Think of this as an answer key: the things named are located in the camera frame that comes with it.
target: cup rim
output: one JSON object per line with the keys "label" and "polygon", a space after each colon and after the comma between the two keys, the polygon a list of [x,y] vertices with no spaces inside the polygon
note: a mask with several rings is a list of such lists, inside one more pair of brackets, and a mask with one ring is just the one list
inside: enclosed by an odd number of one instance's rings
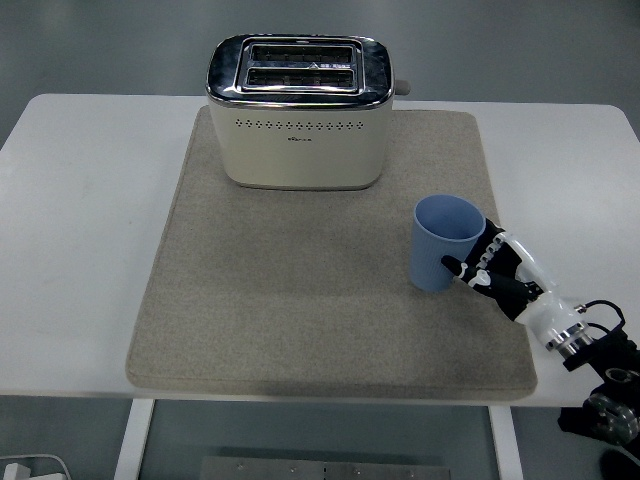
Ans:
{"label": "cup rim", "polygon": [[[448,237],[443,237],[441,235],[438,235],[437,233],[432,232],[431,230],[428,230],[427,228],[425,228],[422,223],[420,223],[420,221],[418,220],[418,216],[416,215],[416,210],[418,209],[418,205],[420,205],[423,201],[430,199],[430,198],[434,198],[434,197],[448,197],[448,198],[455,198],[457,200],[461,200],[462,202],[466,203],[467,205],[471,206],[479,215],[480,218],[482,219],[482,226],[480,227],[480,230],[478,231],[478,233],[471,235],[470,237],[465,237],[465,238],[448,238]],[[413,221],[414,223],[418,226],[418,228],[420,228],[420,230],[422,230],[423,232],[427,233],[428,235],[431,235],[434,238],[437,238],[439,240],[445,241],[445,242],[453,242],[453,243],[463,243],[463,242],[468,242],[469,240],[474,240],[477,239],[478,237],[480,237],[480,235],[482,235],[484,233],[484,230],[487,226],[487,222],[486,222],[486,217],[484,215],[484,213],[482,213],[482,210],[480,210],[473,202],[471,202],[470,200],[464,198],[464,197],[460,197],[458,195],[452,195],[449,193],[434,193],[433,195],[427,195],[426,197],[422,197],[420,200],[418,200],[415,204],[415,206],[413,207]]]}

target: robotic hand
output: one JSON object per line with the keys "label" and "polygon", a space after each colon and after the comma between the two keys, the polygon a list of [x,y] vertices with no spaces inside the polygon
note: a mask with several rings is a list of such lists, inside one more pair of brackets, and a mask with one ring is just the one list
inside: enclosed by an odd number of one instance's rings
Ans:
{"label": "robotic hand", "polygon": [[[563,408],[560,428],[613,445],[640,459],[640,352],[622,330],[620,308],[606,300],[573,307],[522,244],[490,220],[464,261],[444,256],[442,264],[477,292],[496,300],[505,315],[526,325],[547,350],[556,350],[567,370],[589,364],[602,378],[582,408]],[[608,330],[581,320],[594,305],[613,308],[620,323]],[[604,336],[594,339],[591,329]]]}

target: black cable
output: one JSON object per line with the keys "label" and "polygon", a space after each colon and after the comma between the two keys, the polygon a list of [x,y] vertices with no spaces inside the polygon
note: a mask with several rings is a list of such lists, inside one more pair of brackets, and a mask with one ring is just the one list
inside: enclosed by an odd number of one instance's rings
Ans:
{"label": "black cable", "polygon": [[611,333],[611,330],[609,330],[606,327],[603,327],[599,323],[591,323],[591,322],[589,322],[589,323],[587,323],[587,325],[589,325],[590,327],[593,327],[593,328],[597,328],[598,330],[602,330],[604,333]]}
{"label": "black cable", "polygon": [[607,307],[611,307],[615,310],[615,312],[618,314],[618,317],[620,317],[620,323],[616,326],[616,329],[620,329],[622,328],[627,322],[624,319],[624,314],[622,313],[622,309],[617,306],[615,303],[610,302],[609,300],[593,300],[589,303],[585,303],[584,304],[584,308],[585,310],[588,310],[589,308],[593,307],[594,305],[606,305]]}

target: gray floor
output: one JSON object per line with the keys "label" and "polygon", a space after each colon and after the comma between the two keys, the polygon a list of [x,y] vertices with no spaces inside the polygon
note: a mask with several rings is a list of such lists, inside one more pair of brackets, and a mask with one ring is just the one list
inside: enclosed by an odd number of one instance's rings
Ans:
{"label": "gray floor", "polygon": [[[74,480],[110,480],[116,470],[131,400],[0,397],[0,456],[53,454]],[[62,473],[55,460],[0,460],[31,474]]]}
{"label": "gray floor", "polygon": [[482,407],[158,402],[140,478],[196,478],[207,455],[443,466],[452,480],[498,480]]}
{"label": "gray floor", "polygon": [[[41,93],[203,95],[215,45],[246,32],[371,36],[389,47],[397,76],[413,85],[409,99],[611,104],[640,134],[638,0],[5,0],[0,145]],[[39,399],[36,410],[29,402],[0,400],[2,422],[32,422],[34,448],[45,448],[37,443],[42,435],[55,436],[42,430],[42,412],[55,406],[71,426],[86,421],[77,413],[84,407],[72,400]],[[516,415],[530,479],[547,472],[552,461],[536,453],[558,433],[554,422],[537,415]],[[555,413],[540,415],[552,419]],[[102,442],[91,430],[73,435],[78,442]],[[554,444],[565,453],[561,457],[591,462],[596,455],[562,438]],[[3,451],[18,447],[30,448],[9,442]],[[578,478],[566,463],[545,478]],[[581,478],[598,478],[590,472]]]}

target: white table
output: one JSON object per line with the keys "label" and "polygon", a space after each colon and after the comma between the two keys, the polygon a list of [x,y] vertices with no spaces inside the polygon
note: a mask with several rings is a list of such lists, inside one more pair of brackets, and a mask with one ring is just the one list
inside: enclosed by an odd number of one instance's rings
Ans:
{"label": "white table", "polygon": [[[43,95],[28,105],[0,152],[1,394],[222,398],[138,389],[125,376],[138,307],[205,104],[204,97]],[[547,265],[566,297],[618,303],[640,341],[640,143],[621,111],[396,107],[475,115],[502,226]],[[602,313],[603,323],[614,323]],[[600,384],[589,367],[566,372],[533,338],[531,348],[538,388],[511,404],[580,405]]]}

